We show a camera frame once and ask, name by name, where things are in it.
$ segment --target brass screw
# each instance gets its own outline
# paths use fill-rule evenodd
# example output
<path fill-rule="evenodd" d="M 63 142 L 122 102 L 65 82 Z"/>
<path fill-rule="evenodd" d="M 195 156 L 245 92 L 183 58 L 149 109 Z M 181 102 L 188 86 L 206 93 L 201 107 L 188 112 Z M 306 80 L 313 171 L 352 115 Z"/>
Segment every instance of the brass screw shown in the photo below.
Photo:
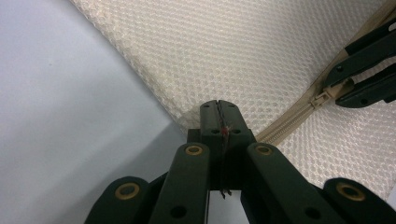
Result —
<path fill-rule="evenodd" d="M 120 200 L 130 200 L 139 193 L 139 186 L 136 183 L 126 183 L 116 189 L 116 197 Z"/>
<path fill-rule="evenodd" d="M 264 156 L 268 156 L 273 153 L 273 150 L 270 147 L 265 146 L 256 146 L 256 150 Z"/>
<path fill-rule="evenodd" d="M 186 147 L 186 153 L 192 156 L 200 155 L 204 150 L 198 146 Z"/>
<path fill-rule="evenodd" d="M 357 189 L 352 185 L 340 182 L 337 184 L 336 189 L 338 193 L 348 198 L 349 200 L 361 202 L 366 199 L 366 195 L 364 195 L 361 190 Z"/>

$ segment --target zipper teeth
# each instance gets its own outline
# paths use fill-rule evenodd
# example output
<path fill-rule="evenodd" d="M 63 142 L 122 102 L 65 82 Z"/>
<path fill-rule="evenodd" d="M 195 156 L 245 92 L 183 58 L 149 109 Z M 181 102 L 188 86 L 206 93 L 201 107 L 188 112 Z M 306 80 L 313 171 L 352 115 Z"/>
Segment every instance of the zipper teeth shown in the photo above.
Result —
<path fill-rule="evenodd" d="M 310 112 L 311 110 L 314 110 L 314 109 L 315 108 L 311 104 L 306 105 L 298 113 L 296 113 L 294 116 L 289 117 L 287 120 L 285 120 L 285 122 L 283 122 L 281 125 L 279 125 L 279 127 L 277 127 L 273 132 L 271 132 L 271 134 L 269 134 L 266 137 L 264 137 L 263 142 L 268 143 L 268 144 L 272 144 L 283 133 L 287 132 L 300 119 L 302 119 L 305 114 L 307 114 L 308 112 Z"/>

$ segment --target table surface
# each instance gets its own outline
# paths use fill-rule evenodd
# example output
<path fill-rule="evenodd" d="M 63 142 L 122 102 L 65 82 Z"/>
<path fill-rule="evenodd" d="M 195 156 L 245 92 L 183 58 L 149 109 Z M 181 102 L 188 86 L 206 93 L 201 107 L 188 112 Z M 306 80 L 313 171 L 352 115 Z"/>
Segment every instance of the table surface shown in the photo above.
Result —
<path fill-rule="evenodd" d="M 0 51 L 0 223 L 82 223 L 113 180 L 153 180 L 186 141 L 68 1 L 1 2 Z M 209 223 L 247 223 L 238 196 L 212 192 Z"/>

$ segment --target textured fabric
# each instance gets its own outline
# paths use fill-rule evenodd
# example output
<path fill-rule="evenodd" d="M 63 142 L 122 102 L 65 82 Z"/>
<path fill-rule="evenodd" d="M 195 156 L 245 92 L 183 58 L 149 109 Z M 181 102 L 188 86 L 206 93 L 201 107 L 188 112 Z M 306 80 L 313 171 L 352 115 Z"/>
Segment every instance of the textured fabric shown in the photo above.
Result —
<path fill-rule="evenodd" d="M 254 133 L 299 99 L 383 2 L 72 1 L 184 130 L 198 126 L 200 104 L 223 99 Z M 396 170 L 392 108 L 329 105 L 280 148 L 309 181 L 349 176 L 386 197 Z M 368 146 L 384 152 L 371 157 Z"/>

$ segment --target beige zipper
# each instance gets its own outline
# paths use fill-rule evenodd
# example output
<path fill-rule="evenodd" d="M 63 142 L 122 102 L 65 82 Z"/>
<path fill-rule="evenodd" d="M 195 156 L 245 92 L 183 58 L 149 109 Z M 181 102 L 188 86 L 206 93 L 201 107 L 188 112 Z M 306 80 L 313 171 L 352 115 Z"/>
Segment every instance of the beige zipper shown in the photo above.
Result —
<path fill-rule="evenodd" d="M 361 29 L 352 37 L 350 43 L 387 22 L 395 14 L 396 1 L 388 0 L 363 24 Z M 332 88 L 323 89 L 322 85 L 330 70 L 346 57 L 347 52 L 344 49 L 341 50 L 305 94 L 279 119 L 256 136 L 257 141 L 274 146 L 278 145 L 296 130 L 314 111 L 330 102 L 330 100 L 337 99 L 339 96 L 351 91 L 353 89 L 353 81 L 351 80 L 346 80 Z"/>

